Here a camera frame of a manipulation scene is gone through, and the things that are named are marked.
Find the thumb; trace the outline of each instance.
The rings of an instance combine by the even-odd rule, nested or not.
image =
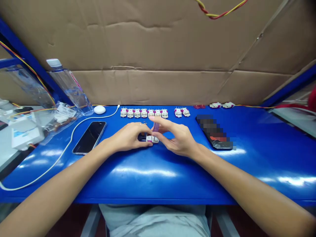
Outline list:
[[[137,147],[148,147],[152,146],[153,144],[151,142],[137,142]]]
[[[164,135],[162,135],[160,132],[153,132],[152,136],[155,136],[161,141],[167,148],[171,146],[172,142],[166,138]]]

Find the white charging cable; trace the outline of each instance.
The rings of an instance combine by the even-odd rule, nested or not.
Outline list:
[[[119,105],[118,107],[116,108],[116,111],[109,115],[109,116],[104,116],[104,117],[90,117],[90,118],[86,118],[84,120],[82,120],[80,123],[78,123],[75,128],[73,129],[72,133],[71,133],[71,137],[70,137],[70,141],[69,143],[67,144],[66,148],[63,150],[63,152],[60,154],[59,158],[56,160],[56,162],[44,173],[42,174],[40,177],[38,177],[37,179],[35,179],[34,181],[32,181],[31,183],[28,183],[22,187],[19,187],[19,188],[14,188],[14,189],[9,189],[9,188],[6,188],[5,186],[3,186],[2,182],[0,182],[0,187],[5,190],[5,191],[15,191],[15,190],[19,190],[19,189],[22,189],[22,188],[25,188],[31,184],[33,184],[34,182],[36,182],[37,180],[39,180],[40,178],[42,178],[45,174],[47,174],[56,164],[57,162],[60,160],[60,158],[63,156],[63,154],[65,153],[65,151],[67,150],[68,146],[70,145],[70,143],[72,142],[72,137],[73,137],[73,133],[75,132],[76,128],[84,121],[88,120],[88,119],[104,119],[104,118],[107,118],[107,117],[111,117],[112,115],[114,115],[119,109]]]

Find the blue table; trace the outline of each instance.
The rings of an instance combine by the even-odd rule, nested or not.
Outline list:
[[[151,109],[162,107],[151,106]],[[254,175],[300,205],[316,201],[316,143],[263,109],[196,110],[188,107],[191,116],[176,118],[175,107],[165,106],[169,119],[189,127],[194,139],[211,149],[195,121],[197,114],[213,114],[217,123],[235,137],[236,150],[213,151],[223,159]],[[106,115],[116,106],[107,107]],[[101,119],[108,123],[101,140],[110,137],[126,123],[144,122],[148,118],[121,118],[119,111]],[[74,133],[74,139],[59,163],[31,186],[18,191],[0,190],[0,202],[21,202],[55,174],[81,156],[72,149],[89,126],[85,121]],[[25,185],[45,172],[59,157],[75,127],[56,135],[47,145],[38,146],[5,180],[8,188]],[[168,151],[162,143],[153,147],[119,152],[110,157],[93,175],[78,197],[78,203],[122,204],[236,204],[224,188],[192,160]]]

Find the floor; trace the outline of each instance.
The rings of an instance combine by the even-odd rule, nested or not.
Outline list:
[[[72,204],[60,220],[49,231],[46,237],[80,237],[81,231],[89,214],[91,205]],[[241,237],[268,237],[259,226],[239,206],[227,206],[227,211]],[[105,237],[105,221],[101,215],[96,237]],[[212,237],[223,237],[217,220],[214,218],[211,228]]]

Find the smartphone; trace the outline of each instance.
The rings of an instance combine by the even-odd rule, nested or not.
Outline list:
[[[106,125],[106,122],[92,122],[72,152],[76,155],[88,154],[98,144]]]
[[[215,150],[232,150],[232,142],[226,136],[220,125],[211,115],[198,115],[195,120],[200,125],[204,135]]]

